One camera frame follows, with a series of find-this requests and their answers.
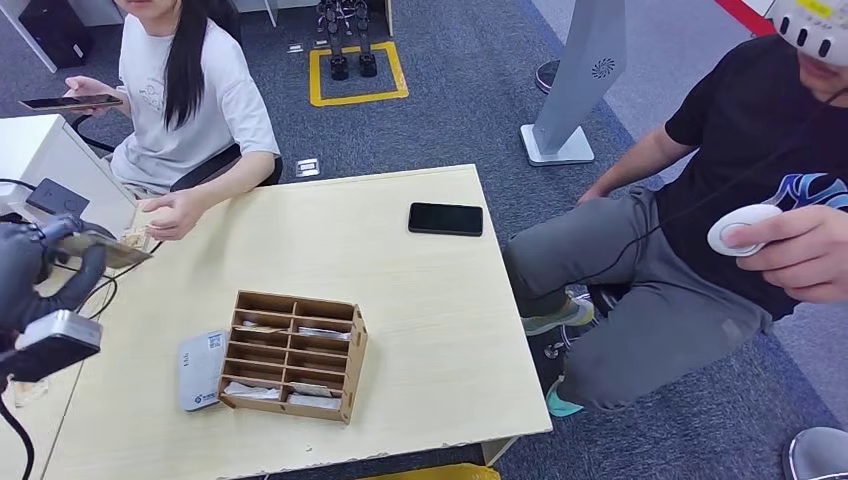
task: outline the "black office chair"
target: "black office chair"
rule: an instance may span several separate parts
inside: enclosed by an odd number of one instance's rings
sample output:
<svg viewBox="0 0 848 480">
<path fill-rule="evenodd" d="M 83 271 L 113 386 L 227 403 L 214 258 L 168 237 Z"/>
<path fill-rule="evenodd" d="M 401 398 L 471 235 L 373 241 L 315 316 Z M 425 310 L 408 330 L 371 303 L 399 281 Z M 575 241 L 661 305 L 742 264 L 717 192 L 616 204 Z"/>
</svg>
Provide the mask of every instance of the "black office chair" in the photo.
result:
<svg viewBox="0 0 848 480">
<path fill-rule="evenodd" d="M 595 311 L 606 317 L 618 304 L 627 292 L 630 291 L 629 283 L 610 283 L 604 285 L 589 285 L 589 298 L 595 305 Z"/>
<path fill-rule="evenodd" d="M 232 0 L 212 0 L 209 9 L 209 17 L 218 24 L 219 27 L 229 33 L 236 42 L 241 45 L 241 22 L 239 20 L 238 9 L 233 4 Z M 80 132 L 80 125 L 91 118 L 91 115 L 81 115 L 71 122 L 71 128 L 83 139 L 88 145 L 112 153 L 115 147 L 98 142 L 92 138 L 83 135 Z M 212 180 L 229 170 L 240 156 L 238 145 L 233 144 L 223 152 L 215 155 L 206 162 L 200 164 L 197 168 L 186 174 L 184 177 L 177 180 L 172 186 L 171 191 L 177 192 L 196 187 L 202 183 Z M 283 160 L 280 157 L 274 158 L 274 171 L 271 175 L 262 181 L 258 186 L 264 187 L 268 185 L 276 185 L 283 175 Z"/>
</svg>

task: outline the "black t-shirt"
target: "black t-shirt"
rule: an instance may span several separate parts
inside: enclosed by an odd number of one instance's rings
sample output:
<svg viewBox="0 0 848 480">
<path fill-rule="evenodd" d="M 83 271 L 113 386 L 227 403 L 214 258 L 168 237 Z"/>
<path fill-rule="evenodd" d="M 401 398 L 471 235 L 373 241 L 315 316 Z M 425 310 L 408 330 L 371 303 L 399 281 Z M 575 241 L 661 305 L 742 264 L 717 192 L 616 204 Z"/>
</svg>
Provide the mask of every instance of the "black t-shirt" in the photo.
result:
<svg viewBox="0 0 848 480">
<path fill-rule="evenodd" d="M 775 320 L 791 313 L 797 301 L 760 273 L 737 267 L 734 257 L 715 253 L 707 231 L 723 215 L 755 203 L 784 211 L 811 204 L 848 206 L 848 109 L 822 109 L 799 80 L 796 50 L 772 35 L 731 50 L 689 92 L 665 129 L 676 142 L 700 150 L 680 177 L 657 193 L 661 222 L 738 182 L 664 224 L 671 248 L 701 277 L 760 305 Z M 745 174 L 779 150 L 784 153 Z"/>
</svg>

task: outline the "qr code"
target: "qr code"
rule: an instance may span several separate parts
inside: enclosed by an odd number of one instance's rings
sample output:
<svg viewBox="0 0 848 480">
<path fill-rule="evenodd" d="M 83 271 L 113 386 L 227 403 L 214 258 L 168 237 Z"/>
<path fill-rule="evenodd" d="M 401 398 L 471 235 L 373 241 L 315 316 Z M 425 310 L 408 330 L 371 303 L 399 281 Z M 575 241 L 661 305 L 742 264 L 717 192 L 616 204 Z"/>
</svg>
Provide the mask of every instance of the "qr code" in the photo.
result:
<svg viewBox="0 0 848 480">
<path fill-rule="evenodd" d="M 224 336 L 220 333 L 209 335 L 209 349 L 221 348 L 224 341 Z"/>
</svg>

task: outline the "teal sneaker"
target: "teal sneaker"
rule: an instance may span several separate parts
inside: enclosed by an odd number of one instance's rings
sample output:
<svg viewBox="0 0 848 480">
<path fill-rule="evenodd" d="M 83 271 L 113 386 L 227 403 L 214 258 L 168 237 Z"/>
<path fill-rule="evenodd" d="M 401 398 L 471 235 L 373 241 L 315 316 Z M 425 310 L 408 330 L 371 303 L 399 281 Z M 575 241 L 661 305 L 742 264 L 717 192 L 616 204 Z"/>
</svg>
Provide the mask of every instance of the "teal sneaker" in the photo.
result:
<svg viewBox="0 0 848 480">
<path fill-rule="evenodd" d="M 565 377 L 560 375 L 556 382 L 548 389 L 548 394 L 545 395 L 545 403 L 548 404 L 548 413 L 557 418 L 567 417 L 571 414 L 583 410 L 583 407 L 576 403 L 566 402 L 559 398 L 556 393 L 557 387 L 565 380 Z"/>
<path fill-rule="evenodd" d="M 560 325 L 579 327 L 586 325 L 595 318 L 595 306 L 585 298 L 570 298 L 563 307 L 555 313 L 540 317 L 521 319 L 524 334 L 528 337 L 540 335 L 553 330 Z"/>
</svg>

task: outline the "sneaker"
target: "sneaker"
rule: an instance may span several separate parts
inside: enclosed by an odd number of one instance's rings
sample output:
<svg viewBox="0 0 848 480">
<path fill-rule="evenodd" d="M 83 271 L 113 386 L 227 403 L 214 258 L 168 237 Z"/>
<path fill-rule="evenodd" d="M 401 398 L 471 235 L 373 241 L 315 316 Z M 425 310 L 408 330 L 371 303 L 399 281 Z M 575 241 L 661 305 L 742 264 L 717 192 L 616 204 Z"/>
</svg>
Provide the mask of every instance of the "sneaker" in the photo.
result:
<svg viewBox="0 0 848 480">
<path fill-rule="evenodd" d="M 546 94 L 551 92 L 557 70 L 559 70 L 559 60 L 551 60 L 536 69 L 536 86 L 539 90 Z"/>
<path fill-rule="evenodd" d="M 586 325 L 595 318 L 595 306 L 585 298 L 570 298 L 560 311 L 550 315 L 522 318 L 524 334 L 528 337 L 553 330 L 560 325 L 579 327 Z"/>
<path fill-rule="evenodd" d="M 557 395 L 556 389 L 564 380 L 565 377 L 560 375 L 557 381 L 548 389 L 548 394 L 545 395 L 545 403 L 548 404 L 548 413 L 557 418 L 567 417 L 583 410 L 582 406 L 576 403 L 566 402 Z"/>
</svg>

